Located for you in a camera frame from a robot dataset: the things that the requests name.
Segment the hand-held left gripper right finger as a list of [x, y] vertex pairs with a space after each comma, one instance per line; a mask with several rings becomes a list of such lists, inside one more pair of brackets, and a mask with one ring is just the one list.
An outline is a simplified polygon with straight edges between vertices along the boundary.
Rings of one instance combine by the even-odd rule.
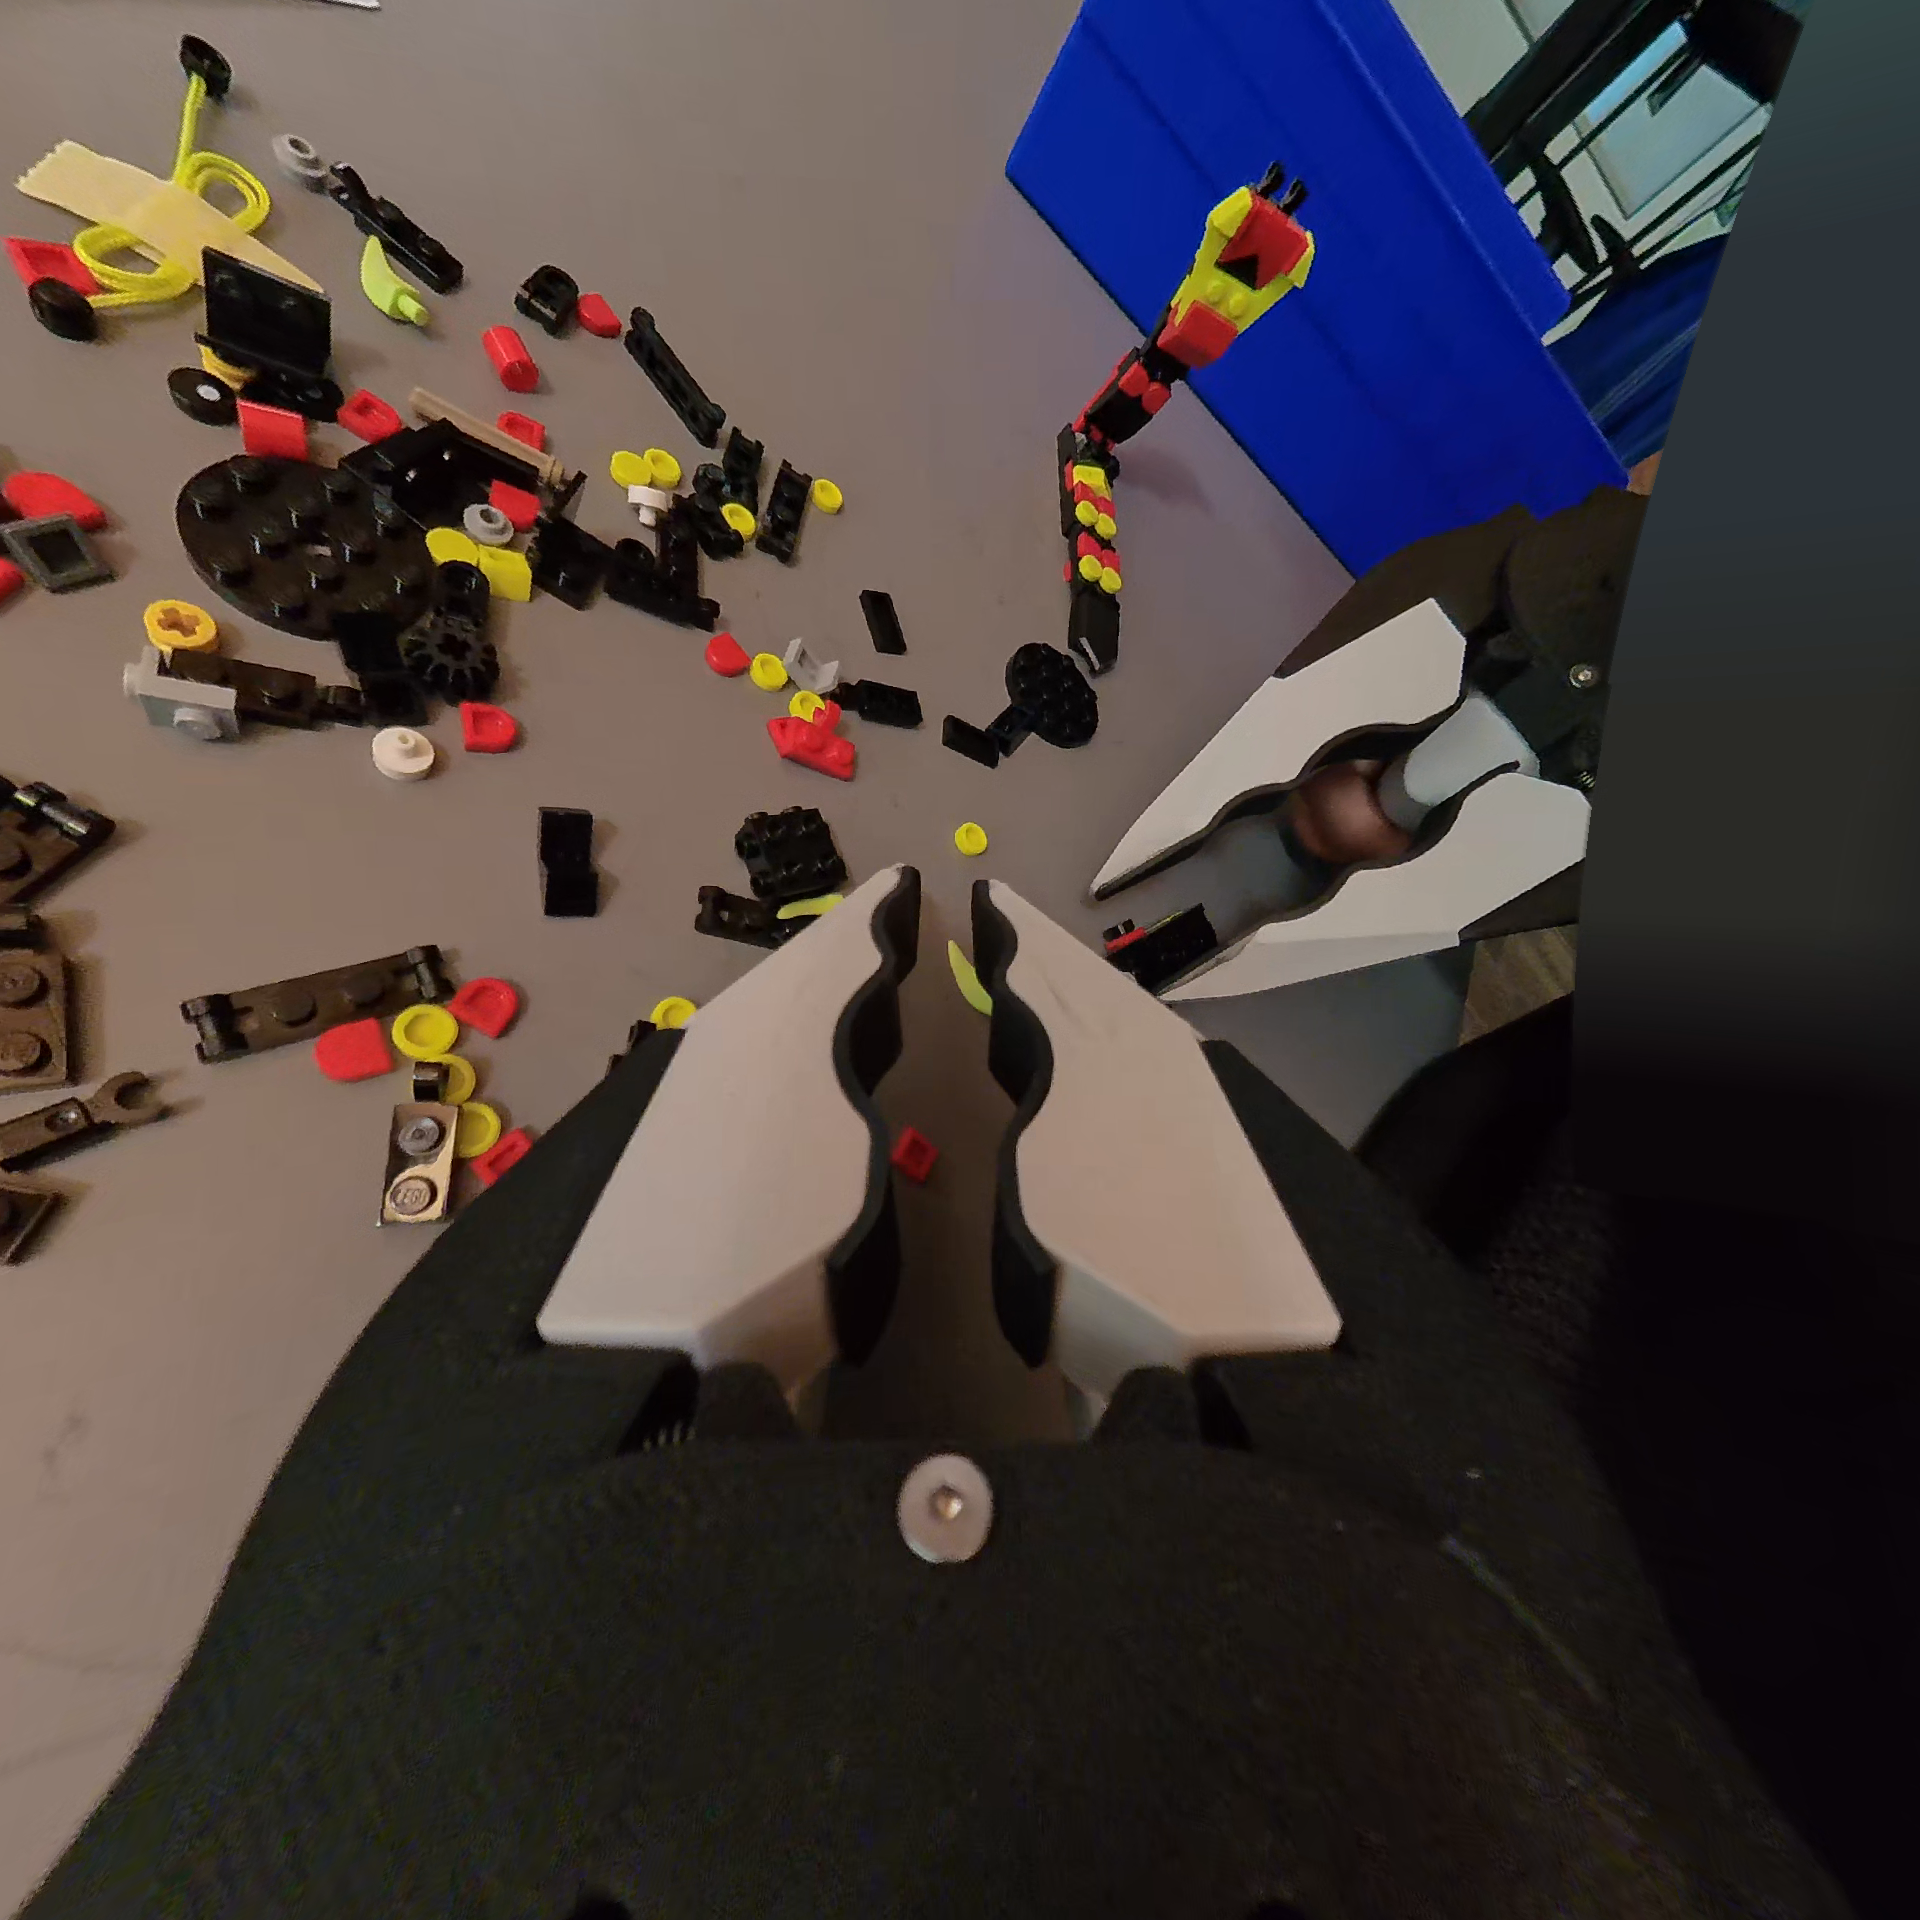
[[1004, 881], [972, 891], [993, 1000], [993, 1303], [1032, 1369], [1107, 1401], [1139, 1369], [1323, 1354], [1343, 1317], [1184, 1019]]

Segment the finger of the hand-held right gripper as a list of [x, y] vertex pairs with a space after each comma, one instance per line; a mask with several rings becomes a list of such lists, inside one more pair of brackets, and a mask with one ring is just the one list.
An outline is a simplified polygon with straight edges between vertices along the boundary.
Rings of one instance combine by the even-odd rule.
[[1437, 833], [1402, 862], [1362, 866], [1314, 907], [1273, 919], [1167, 1001], [1233, 1000], [1514, 933], [1578, 925], [1593, 806], [1584, 792], [1490, 776], [1441, 807]]
[[1466, 687], [1468, 640], [1432, 599], [1295, 673], [1273, 674], [1144, 807], [1097, 869], [1107, 902], [1164, 873], [1213, 830], [1289, 798], [1338, 753], [1417, 736]]

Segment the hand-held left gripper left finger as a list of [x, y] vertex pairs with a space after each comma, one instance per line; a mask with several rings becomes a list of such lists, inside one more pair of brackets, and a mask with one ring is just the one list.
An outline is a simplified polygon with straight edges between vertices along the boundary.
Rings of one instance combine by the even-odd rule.
[[901, 1283], [891, 1138], [921, 873], [893, 865], [664, 1035], [664, 1069], [537, 1317], [548, 1346], [778, 1382], [861, 1366]]

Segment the black red lego car assembly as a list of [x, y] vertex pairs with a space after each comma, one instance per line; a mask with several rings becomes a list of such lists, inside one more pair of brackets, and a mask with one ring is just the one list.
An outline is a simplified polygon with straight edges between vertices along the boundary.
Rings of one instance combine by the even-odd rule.
[[1161, 994], [1216, 955], [1219, 935], [1209, 912], [1192, 904], [1149, 925], [1122, 919], [1104, 928], [1101, 950], [1141, 991]]

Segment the pile of lego pieces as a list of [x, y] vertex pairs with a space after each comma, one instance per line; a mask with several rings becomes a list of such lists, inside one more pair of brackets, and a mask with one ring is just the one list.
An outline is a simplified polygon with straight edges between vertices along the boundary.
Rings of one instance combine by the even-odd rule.
[[[273, 194], [248, 168], [196, 141], [208, 103], [224, 102], [232, 66], [208, 41], [181, 38], [185, 74], [176, 168], [165, 178], [137, 169], [117, 183], [107, 160], [73, 142], [21, 178], [31, 200], [75, 202], [90, 223], [75, 248], [7, 238], [5, 248], [31, 290], [40, 325], [67, 342], [91, 344], [106, 312], [149, 310], [204, 295], [202, 361], [173, 369], [176, 407], [205, 425], [239, 425], [243, 451], [257, 457], [321, 465], [309, 447], [313, 425], [339, 425], [359, 447], [340, 465], [402, 509], [421, 528], [437, 583], [425, 613], [407, 626], [386, 616], [339, 616], [331, 640], [349, 687], [335, 687], [293, 667], [220, 651], [212, 613], [162, 597], [144, 613], [146, 642], [128, 667], [128, 698], [162, 730], [202, 741], [244, 736], [248, 727], [311, 731], [376, 730], [376, 768], [385, 778], [424, 778], [434, 743], [421, 734], [434, 701], [457, 711], [472, 753], [512, 745], [511, 715], [493, 704], [498, 658], [489, 637], [493, 603], [547, 592], [571, 609], [591, 609], [605, 592], [619, 606], [650, 613], [712, 639], [713, 671], [749, 673], [733, 639], [716, 631], [719, 606], [700, 594], [700, 557], [736, 558], [747, 538], [760, 551], [792, 562], [809, 504], [836, 509], [820, 479], [781, 465], [761, 501], [761, 445], [738, 427], [720, 465], [693, 474], [661, 449], [629, 461], [612, 479], [634, 481], [640, 518], [656, 528], [656, 546], [635, 539], [597, 542], [567, 519], [585, 477], [557, 465], [533, 423], [472, 418], [424, 391], [409, 399], [419, 422], [402, 418], [370, 391], [345, 394], [329, 376], [331, 315], [327, 295], [274, 253], [257, 245], [273, 214]], [[91, 496], [51, 471], [5, 479], [5, 602], [23, 583], [71, 592], [111, 583], [95, 536], [107, 526]], [[165, 1113], [152, 1104], [153, 1083], [140, 1072], [75, 1094], [77, 1056], [67, 993], [65, 950], [35, 919], [32, 904], [99, 848], [113, 842], [114, 819], [47, 783], [5, 778], [5, 1097], [59, 1091], [59, 1097], [5, 1121], [5, 1265], [32, 1248], [59, 1197], [21, 1183], [40, 1162], [77, 1151]], [[755, 815], [736, 838], [753, 871], [753, 897], [704, 888], [700, 931], [778, 950], [811, 922], [781, 926], [780, 904], [831, 894], [849, 869], [818, 810]], [[195, 1030], [205, 1065], [255, 1058], [293, 1043], [323, 1043], [344, 1072], [364, 1078], [393, 1065], [388, 1041], [419, 1065], [416, 1091], [431, 1095], [424, 1118], [395, 1117], [397, 1170], [388, 1176], [383, 1222], [442, 1222], [459, 1158], [492, 1183], [529, 1147], [525, 1134], [504, 1137], [485, 1102], [451, 1056], [461, 1018], [497, 1038], [520, 1011], [515, 991], [476, 978], [456, 991], [440, 946], [323, 969], [241, 994], [191, 1000], [184, 1019]]]

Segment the red yellow black lego snake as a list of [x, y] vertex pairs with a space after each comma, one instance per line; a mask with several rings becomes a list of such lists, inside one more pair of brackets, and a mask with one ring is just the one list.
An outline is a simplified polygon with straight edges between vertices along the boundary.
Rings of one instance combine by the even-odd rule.
[[1113, 491], [1121, 447], [1141, 434], [1173, 394], [1221, 361], [1280, 301], [1298, 293], [1314, 262], [1301, 209], [1308, 187], [1272, 165], [1257, 183], [1212, 207], [1202, 242], [1161, 313], [1104, 384], [1063, 425], [1053, 474], [1063, 522], [1067, 655], [1104, 677], [1121, 655], [1121, 592]]

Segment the large black round lego plate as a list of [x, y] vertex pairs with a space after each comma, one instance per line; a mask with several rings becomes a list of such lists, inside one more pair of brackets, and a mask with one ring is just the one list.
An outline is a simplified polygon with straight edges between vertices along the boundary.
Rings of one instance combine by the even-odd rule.
[[301, 640], [331, 640], [340, 616], [407, 626], [437, 583], [424, 528], [340, 467], [232, 455], [184, 482], [176, 531], [229, 609]]

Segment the person's right hand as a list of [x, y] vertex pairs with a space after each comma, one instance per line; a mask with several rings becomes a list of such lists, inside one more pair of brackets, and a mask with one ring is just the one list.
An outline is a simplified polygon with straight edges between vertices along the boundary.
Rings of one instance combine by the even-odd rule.
[[1288, 829], [1308, 857], [1349, 869], [1403, 857], [1413, 833], [1380, 802], [1385, 759], [1345, 759], [1316, 768], [1295, 789]]

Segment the blue plastic storage bin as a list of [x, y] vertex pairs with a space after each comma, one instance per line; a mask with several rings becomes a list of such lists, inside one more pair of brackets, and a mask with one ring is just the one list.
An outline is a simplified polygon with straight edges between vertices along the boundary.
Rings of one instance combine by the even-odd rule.
[[1273, 160], [1314, 264], [1196, 397], [1346, 571], [1625, 481], [1546, 349], [1568, 289], [1385, 3], [1088, 3], [1005, 174], [1146, 325]]
[[1624, 470], [1664, 451], [1698, 325], [1730, 237], [1658, 257], [1548, 345]]

